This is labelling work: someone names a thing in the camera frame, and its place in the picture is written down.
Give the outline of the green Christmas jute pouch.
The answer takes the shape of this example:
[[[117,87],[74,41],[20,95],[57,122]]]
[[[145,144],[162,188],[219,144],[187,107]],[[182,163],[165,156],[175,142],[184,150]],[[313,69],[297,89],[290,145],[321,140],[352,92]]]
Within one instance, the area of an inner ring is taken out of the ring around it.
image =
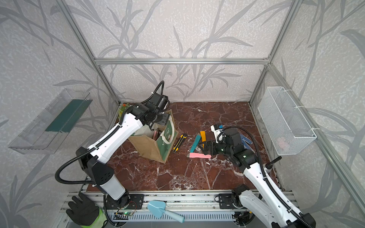
[[[128,140],[141,157],[160,163],[166,163],[179,134],[175,127],[175,119],[172,110],[168,110],[167,113],[170,117],[165,126],[158,124],[153,125],[153,129],[159,131],[159,137],[156,141],[148,135],[147,131],[150,130],[148,126],[144,126],[129,137]]]

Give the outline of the orange utility knife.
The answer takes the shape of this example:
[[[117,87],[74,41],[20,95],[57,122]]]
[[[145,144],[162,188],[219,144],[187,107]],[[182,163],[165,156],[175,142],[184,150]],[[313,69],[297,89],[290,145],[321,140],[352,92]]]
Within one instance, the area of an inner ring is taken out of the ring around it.
[[[202,142],[205,142],[206,141],[206,132],[205,131],[200,131],[200,135],[201,135]]]

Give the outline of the teal utility knife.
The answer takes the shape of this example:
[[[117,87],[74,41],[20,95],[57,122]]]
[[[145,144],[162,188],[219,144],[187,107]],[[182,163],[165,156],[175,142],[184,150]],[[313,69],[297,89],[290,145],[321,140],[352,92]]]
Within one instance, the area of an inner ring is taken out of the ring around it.
[[[196,148],[199,146],[199,143],[201,141],[202,137],[201,137],[201,134],[197,134],[196,138],[195,138],[195,141],[193,143],[193,146],[190,150],[190,153],[194,153]]]

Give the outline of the yellow black utility knife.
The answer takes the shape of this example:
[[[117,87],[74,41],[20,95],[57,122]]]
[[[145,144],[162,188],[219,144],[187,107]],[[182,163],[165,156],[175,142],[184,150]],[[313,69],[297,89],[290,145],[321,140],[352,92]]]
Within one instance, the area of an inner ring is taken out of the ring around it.
[[[181,144],[184,142],[184,140],[187,138],[187,133],[183,133],[178,142],[176,143],[175,147],[173,148],[173,152],[176,153],[179,150],[179,147],[181,146]]]

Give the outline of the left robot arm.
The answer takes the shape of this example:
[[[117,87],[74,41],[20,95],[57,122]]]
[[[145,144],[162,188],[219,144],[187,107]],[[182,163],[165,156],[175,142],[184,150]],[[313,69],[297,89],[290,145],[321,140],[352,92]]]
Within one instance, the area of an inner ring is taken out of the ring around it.
[[[142,103],[129,106],[121,115],[117,123],[105,136],[88,148],[80,147],[77,156],[61,167],[55,173],[55,179],[62,184],[93,184],[104,194],[114,200],[120,200],[126,195],[126,189],[117,179],[114,170],[107,166],[114,152],[137,130],[144,126],[152,128],[154,124],[165,125],[170,118],[166,113],[170,101],[167,96],[154,92]],[[70,164],[79,162],[81,169],[91,179],[64,180],[61,172]]]

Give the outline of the pink utility knife crosswise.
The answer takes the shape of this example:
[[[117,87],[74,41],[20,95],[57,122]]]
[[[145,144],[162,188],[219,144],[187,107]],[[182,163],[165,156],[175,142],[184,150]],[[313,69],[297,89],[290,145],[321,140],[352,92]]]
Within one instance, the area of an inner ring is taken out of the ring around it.
[[[211,159],[211,155],[205,155],[205,154],[200,154],[200,153],[188,153],[187,154],[188,158],[203,158],[203,159]]]

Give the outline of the pink utility knife grey tip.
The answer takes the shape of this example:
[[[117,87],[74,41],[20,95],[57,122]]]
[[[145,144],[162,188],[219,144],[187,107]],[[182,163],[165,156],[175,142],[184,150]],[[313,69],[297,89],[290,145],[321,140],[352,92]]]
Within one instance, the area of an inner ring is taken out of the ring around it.
[[[154,131],[154,135],[153,135],[153,140],[156,141],[159,137],[159,131],[158,130],[155,130]]]

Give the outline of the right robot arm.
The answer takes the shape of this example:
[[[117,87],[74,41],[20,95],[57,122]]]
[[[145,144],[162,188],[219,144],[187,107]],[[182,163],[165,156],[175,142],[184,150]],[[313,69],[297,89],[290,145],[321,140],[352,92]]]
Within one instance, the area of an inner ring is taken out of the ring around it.
[[[204,154],[224,155],[259,192],[256,196],[246,185],[232,190],[234,207],[248,209],[267,228],[314,228],[314,218],[309,213],[302,213],[269,176],[273,163],[264,165],[260,152],[244,146],[239,133],[242,129],[240,126],[212,125],[214,140],[205,142],[202,147]]]

